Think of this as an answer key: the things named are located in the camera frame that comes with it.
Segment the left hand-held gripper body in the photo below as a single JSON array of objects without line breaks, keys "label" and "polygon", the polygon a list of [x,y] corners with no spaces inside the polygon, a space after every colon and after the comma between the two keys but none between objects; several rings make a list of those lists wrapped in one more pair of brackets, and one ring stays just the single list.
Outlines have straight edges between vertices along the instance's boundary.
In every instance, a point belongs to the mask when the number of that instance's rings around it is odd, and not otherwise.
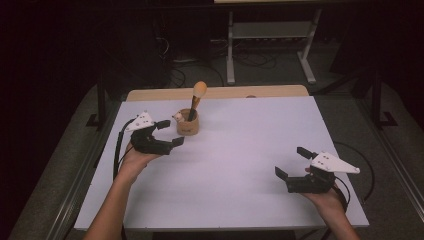
[{"label": "left hand-held gripper body", "polygon": [[126,132],[131,132],[130,143],[134,148],[142,153],[169,155],[173,149],[172,143],[155,138],[153,132],[158,130],[156,121],[152,119],[147,111],[138,115],[126,128]]}]

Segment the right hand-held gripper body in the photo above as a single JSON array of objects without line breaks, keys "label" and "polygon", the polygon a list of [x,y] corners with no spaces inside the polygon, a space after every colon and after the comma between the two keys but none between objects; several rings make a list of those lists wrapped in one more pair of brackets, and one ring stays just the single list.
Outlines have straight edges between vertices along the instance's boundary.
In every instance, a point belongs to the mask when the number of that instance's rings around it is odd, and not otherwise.
[{"label": "right hand-held gripper body", "polygon": [[309,173],[303,177],[288,177],[289,193],[327,193],[335,183],[335,173],[359,174],[360,169],[328,152],[316,153],[310,160]]}]

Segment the brown cup with animal figure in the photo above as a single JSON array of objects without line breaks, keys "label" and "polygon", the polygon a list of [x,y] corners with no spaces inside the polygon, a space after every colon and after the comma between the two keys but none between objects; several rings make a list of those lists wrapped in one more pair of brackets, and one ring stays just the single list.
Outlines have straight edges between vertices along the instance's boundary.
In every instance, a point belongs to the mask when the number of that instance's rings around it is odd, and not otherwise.
[{"label": "brown cup with animal figure", "polygon": [[173,115],[176,121],[177,133],[182,136],[193,136],[199,132],[199,119],[197,112],[194,112],[193,119],[188,120],[190,115],[189,109],[181,109]]}]

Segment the makeup brush with dark handle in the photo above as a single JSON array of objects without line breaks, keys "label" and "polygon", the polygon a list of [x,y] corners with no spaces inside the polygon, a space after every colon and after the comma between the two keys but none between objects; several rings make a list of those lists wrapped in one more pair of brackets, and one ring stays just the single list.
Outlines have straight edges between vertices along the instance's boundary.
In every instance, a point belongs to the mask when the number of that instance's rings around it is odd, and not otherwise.
[{"label": "makeup brush with dark handle", "polygon": [[189,111],[188,121],[191,122],[194,118],[194,112],[200,102],[200,99],[207,92],[207,84],[204,81],[197,82],[193,87],[193,96],[191,101],[191,107]]}]

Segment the person's left hand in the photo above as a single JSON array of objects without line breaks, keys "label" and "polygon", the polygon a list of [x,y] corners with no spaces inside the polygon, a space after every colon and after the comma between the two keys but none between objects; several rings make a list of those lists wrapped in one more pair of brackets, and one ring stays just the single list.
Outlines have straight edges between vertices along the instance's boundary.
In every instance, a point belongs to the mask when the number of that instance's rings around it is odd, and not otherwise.
[{"label": "person's left hand", "polygon": [[139,152],[129,143],[126,147],[125,155],[119,169],[119,176],[136,178],[151,161],[157,158],[157,154]]}]

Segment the person's right hand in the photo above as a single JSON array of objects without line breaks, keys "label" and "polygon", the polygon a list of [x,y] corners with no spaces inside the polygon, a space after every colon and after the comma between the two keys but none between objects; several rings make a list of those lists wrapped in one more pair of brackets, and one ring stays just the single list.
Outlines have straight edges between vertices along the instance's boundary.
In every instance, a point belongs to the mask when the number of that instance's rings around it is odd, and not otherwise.
[{"label": "person's right hand", "polygon": [[327,193],[302,193],[302,196],[312,202],[324,220],[336,220],[346,216],[339,195],[333,189]]}]

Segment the black metal stand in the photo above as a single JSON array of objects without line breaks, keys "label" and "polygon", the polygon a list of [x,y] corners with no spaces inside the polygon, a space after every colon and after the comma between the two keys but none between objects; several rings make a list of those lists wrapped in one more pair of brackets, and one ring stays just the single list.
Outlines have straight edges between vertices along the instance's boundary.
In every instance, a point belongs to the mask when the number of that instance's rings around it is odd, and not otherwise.
[{"label": "black metal stand", "polygon": [[103,75],[100,75],[97,79],[97,113],[91,114],[86,126],[96,127],[97,130],[101,130],[106,121],[106,91],[104,86]]},{"label": "black metal stand", "polygon": [[381,97],[382,97],[382,79],[378,72],[375,72],[372,84],[371,96],[371,119],[374,125],[382,130],[384,127],[397,126],[396,120],[390,112],[381,111]]}]

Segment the white board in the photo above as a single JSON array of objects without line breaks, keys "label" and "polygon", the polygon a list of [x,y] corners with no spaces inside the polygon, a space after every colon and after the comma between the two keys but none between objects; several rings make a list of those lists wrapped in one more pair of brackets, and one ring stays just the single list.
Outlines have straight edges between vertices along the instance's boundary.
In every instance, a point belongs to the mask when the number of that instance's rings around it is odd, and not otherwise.
[{"label": "white board", "polygon": [[124,226],[140,231],[323,226],[315,207],[274,173],[301,176],[297,152],[335,147],[311,97],[204,99],[200,130],[150,162],[134,183]]}]

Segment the wooden table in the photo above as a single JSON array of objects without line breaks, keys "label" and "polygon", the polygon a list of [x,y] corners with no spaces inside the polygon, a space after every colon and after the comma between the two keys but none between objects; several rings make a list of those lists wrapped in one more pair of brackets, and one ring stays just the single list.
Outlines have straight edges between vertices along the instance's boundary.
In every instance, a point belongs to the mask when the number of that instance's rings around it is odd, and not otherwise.
[{"label": "wooden table", "polygon": [[[127,101],[191,100],[192,88],[143,89],[129,92]],[[203,99],[304,97],[309,92],[303,85],[269,85],[209,87]]]}]

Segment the white metal stand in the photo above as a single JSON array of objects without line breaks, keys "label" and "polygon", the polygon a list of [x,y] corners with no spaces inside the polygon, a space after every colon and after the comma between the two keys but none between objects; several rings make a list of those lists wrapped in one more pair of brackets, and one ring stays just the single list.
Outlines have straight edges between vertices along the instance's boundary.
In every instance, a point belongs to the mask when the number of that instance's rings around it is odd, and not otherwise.
[{"label": "white metal stand", "polygon": [[302,51],[297,52],[299,63],[309,84],[315,84],[316,78],[308,62],[308,55],[319,24],[322,10],[317,9],[310,21],[289,22],[247,22],[233,21],[233,13],[229,13],[226,71],[227,83],[234,85],[235,71],[233,59],[233,41],[240,39],[288,39],[303,38],[306,44]]}]

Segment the metal floor rail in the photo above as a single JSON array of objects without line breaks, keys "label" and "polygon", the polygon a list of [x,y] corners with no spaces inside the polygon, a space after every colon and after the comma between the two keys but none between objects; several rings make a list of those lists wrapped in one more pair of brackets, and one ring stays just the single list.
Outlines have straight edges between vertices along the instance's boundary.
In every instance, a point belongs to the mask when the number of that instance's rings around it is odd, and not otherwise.
[{"label": "metal floor rail", "polygon": [[66,240],[73,229],[120,105],[107,101],[102,123],[99,113],[78,108],[66,129],[49,168],[60,198],[45,240]]},{"label": "metal floor rail", "polygon": [[390,111],[375,112],[366,100],[356,104],[380,143],[417,215],[424,222],[424,134],[415,123],[397,119]]}]

